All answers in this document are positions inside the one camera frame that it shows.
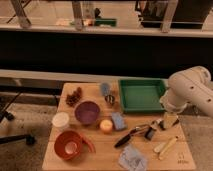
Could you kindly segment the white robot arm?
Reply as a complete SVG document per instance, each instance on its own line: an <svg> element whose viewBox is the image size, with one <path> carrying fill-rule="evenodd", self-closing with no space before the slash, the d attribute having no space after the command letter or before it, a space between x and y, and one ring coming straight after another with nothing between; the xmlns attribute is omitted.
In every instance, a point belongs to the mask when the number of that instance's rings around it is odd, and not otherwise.
<svg viewBox="0 0 213 171"><path fill-rule="evenodd" d="M172 114L183 112L191 103L213 117L213 90L208 87L210 81L209 70L202 66L173 73L160 103L166 112Z"/></svg>

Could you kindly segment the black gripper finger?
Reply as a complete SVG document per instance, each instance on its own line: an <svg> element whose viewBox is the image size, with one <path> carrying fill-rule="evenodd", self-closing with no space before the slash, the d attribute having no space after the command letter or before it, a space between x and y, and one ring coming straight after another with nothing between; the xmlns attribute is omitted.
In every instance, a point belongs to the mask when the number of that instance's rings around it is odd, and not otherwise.
<svg viewBox="0 0 213 171"><path fill-rule="evenodd" d="M167 129L172 128L173 126L177 125L178 123L179 123L178 119L176 119L175 121L164 121L164 120L161 120L159 122L159 127L162 130L167 130Z"/></svg>

